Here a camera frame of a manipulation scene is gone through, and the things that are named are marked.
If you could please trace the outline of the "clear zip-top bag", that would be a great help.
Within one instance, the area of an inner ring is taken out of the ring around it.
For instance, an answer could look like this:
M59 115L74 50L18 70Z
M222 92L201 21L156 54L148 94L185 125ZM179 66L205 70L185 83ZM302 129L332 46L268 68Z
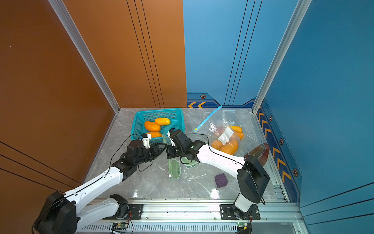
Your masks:
M258 134L255 139L240 139L239 134L235 133L228 126L225 116L223 114L224 109L230 108L215 109L194 129L193 132L202 139L208 138L210 147L211 143L216 139L220 140L223 145L225 145L231 139L236 139L238 141L239 147L237 152L233 156L243 157L245 154L249 153L255 147L260 145L261 141L259 140ZM218 135L216 132L217 127L219 126L225 127L225 131L221 135Z
M257 133L254 128L252 121L252 112L247 109L224 109L223 114L225 116L228 126L239 126L242 128L242 133L237 133L240 139L257 137Z

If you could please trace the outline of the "large orange mango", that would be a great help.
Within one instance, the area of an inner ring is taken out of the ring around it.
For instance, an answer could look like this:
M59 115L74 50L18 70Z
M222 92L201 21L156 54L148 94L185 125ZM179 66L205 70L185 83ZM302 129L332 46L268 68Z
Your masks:
M235 131L235 132L237 132L237 133L242 133L242 132L243 132L242 128L239 127L239 126L230 126L230 127L231 127L231 129L232 129L233 131Z

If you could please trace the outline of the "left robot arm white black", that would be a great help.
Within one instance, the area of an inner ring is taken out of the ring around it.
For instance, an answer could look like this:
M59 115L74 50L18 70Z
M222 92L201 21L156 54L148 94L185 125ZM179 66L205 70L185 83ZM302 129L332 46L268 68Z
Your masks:
M74 234L103 218L130 219L128 201L121 195L111 195L94 205L90 202L128 179L138 171L140 164L152 162L163 152L168 156L173 154L172 145L158 142L150 144L145 138L131 141L127 151L102 174L65 193L52 193L33 223L32 232Z

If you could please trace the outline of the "clear bags stack green print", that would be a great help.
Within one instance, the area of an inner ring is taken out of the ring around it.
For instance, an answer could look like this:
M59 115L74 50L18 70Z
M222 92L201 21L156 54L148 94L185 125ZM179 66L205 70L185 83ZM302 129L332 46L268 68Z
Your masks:
M186 157L167 158L168 179L174 181L192 181L193 179L207 176L206 168L199 162L189 160Z

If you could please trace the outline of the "red pink mango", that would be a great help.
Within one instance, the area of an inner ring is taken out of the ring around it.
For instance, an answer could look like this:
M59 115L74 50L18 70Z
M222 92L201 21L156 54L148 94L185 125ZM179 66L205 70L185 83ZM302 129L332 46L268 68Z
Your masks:
M217 132L218 135L221 135L224 131L225 131L225 127L224 126L217 127L216 132Z

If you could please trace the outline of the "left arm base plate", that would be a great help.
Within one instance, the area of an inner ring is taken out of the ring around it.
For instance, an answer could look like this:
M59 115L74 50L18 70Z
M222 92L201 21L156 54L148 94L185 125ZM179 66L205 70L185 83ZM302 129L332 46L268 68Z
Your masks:
M120 205L111 219L117 220L140 220L143 213L143 204Z

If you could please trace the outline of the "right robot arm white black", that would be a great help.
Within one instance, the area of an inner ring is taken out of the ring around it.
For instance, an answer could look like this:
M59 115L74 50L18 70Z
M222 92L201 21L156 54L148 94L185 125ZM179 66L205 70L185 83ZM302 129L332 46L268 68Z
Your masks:
M261 144L263 152L255 157L246 154L244 157L232 156L212 148L209 143L200 140L192 141L179 129L168 132L171 145L168 147L168 157L187 158L190 161L209 164L237 179L240 192L231 208L237 219L247 220L254 204L264 203L263 195L270 181L270 176L259 159L268 156L268 145Z

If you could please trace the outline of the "orange mango later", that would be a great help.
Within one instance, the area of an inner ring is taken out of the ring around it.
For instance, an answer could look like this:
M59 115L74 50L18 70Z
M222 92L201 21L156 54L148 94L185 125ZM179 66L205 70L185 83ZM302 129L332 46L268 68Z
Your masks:
M231 139L221 147L220 151L229 155L234 155L237 152L238 147L238 141L236 139Z

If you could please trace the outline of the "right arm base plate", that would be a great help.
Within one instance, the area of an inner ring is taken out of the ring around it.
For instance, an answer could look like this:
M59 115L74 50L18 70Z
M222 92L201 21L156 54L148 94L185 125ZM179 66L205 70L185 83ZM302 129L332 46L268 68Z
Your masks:
M247 212L241 211L234 205L221 204L220 215L221 220L260 220L260 211L258 205L252 204Z

